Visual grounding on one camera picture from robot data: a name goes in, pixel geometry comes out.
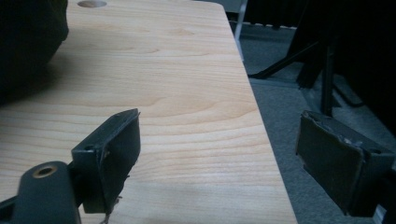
black bag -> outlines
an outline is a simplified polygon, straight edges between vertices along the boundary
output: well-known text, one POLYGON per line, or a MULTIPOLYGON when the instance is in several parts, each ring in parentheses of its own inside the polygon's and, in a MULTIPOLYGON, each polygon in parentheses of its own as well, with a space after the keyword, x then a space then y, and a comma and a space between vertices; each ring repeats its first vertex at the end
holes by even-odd
POLYGON ((28 89, 68 34, 67 0, 0 0, 0 97, 28 89))

dark fabric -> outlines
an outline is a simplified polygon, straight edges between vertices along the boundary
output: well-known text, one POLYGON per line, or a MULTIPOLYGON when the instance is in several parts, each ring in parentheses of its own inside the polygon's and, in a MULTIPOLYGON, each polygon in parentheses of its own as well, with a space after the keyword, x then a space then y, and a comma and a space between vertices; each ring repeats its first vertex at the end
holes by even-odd
POLYGON ((307 0, 249 0, 245 21, 273 25, 274 28, 297 26, 307 0))
POLYGON ((67 0, 0 0, 0 96, 28 87, 66 39, 67 0))
POLYGON ((396 2, 360 1, 336 51, 337 70, 396 135, 396 2))

carpeted floor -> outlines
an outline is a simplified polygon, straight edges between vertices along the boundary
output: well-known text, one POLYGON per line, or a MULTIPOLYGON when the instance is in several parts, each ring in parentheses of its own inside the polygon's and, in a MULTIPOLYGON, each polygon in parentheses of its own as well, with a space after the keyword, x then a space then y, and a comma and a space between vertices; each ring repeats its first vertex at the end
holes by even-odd
MULTIPOLYGON (((240 41, 247 73, 257 73, 285 57, 293 35, 292 29, 274 30, 271 27, 245 24, 240 41)), ((312 90, 298 89, 294 80, 301 66, 294 63, 269 80, 250 80, 298 222, 374 223, 370 217, 344 216, 295 156, 300 115, 304 110, 315 110, 315 106, 318 105, 318 102, 306 100, 310 99, 307 96, 316 99, 320 91, 319 83, 312 90)), ((336 76, 334 80, 340 88, 349 92, 348 95, 354 101, 360 100, 341 76, 336 76)), ((341 105, 333 110, 336 119, 383 147, 396 149, 395 137, 386 130, 370 109, 366 106, 352 108, 336 94, 334 97, 341 105)))

wooden table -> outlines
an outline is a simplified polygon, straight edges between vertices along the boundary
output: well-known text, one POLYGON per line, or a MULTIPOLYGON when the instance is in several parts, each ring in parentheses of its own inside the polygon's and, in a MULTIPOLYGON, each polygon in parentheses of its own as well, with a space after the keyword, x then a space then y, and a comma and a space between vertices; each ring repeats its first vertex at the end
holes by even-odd
MULTIPOLYGON (((138 108, 142 151, 110 223, 295 223, 219 5, 70 0, 70 33, 43 91, 0 108, 0 200, 21 175, 138 108)), ((99 223, 104 215, 86 215, 99 223)))

wood grain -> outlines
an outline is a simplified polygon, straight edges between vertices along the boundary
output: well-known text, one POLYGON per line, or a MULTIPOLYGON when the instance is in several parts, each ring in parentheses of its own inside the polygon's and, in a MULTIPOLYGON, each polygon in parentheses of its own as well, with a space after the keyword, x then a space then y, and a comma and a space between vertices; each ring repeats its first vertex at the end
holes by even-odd
MULTIPOLYGON (((0 108, 0 200, 107 117, 138 108, 142 152, 110 223, 295 223, 220 5, 70 0, 47 88, 0 108)), ((98 223, 103 215, 86 215, 98 223)))

